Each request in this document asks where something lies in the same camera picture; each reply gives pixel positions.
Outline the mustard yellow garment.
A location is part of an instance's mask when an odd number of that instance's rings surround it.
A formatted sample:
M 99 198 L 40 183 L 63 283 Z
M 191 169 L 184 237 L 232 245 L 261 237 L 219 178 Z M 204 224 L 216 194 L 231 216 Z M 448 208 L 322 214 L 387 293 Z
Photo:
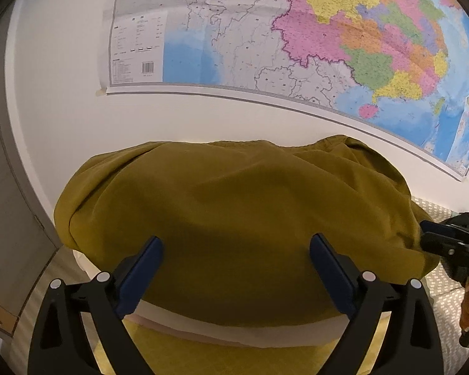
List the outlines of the mustard yellow garment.
M 54 211 L 62 243 L 104 271 L 159 238 L 145 300 L 248 328 L 337 315 L 309 256 L 315 234 L 383 281 L 423 278 L 439 263 L 419 245 L 426 219 L 400 172 L 348 136 L 304 147 L 148 142 L 89 159 Z

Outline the patterned bed sheet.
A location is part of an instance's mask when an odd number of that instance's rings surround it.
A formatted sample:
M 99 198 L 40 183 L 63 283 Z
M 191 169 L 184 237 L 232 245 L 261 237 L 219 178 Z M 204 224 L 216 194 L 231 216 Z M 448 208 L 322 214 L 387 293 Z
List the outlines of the patterned bed sheet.
M 51 260 L 39 282 L 33 289 L 12 338 L 12 346 L 7 353 L 6 361 L 16 374 L 27 372 L 29 344 L 33 333 L 33 321 L 39 312 L 40 292 L 46 289 L 46 281 L 56 273 L 62 278 L 83 279 L 94 275 L 97 268 L 86 256 L 73 251 L 59 251 Z M 440 264 L 428 273 L 424 287 L 429 293 L 431 306 L 434 308 L 437 325 L 440 331 L 442 354 L 446 374 L 457 373 L 469 358 L 469 350 L 458 343 L 458 319 L 462 301 L 463 286 L 449 278 L 445 268 Z

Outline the colourful wall map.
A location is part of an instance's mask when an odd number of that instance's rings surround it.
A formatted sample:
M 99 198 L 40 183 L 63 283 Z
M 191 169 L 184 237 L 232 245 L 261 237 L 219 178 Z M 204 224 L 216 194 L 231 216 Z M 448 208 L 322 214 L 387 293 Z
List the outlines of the colourful wall map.
M 324 109 L 469 172 L 469 10 L 457 0 L 107 0 L 98 64 L 110 93 Z

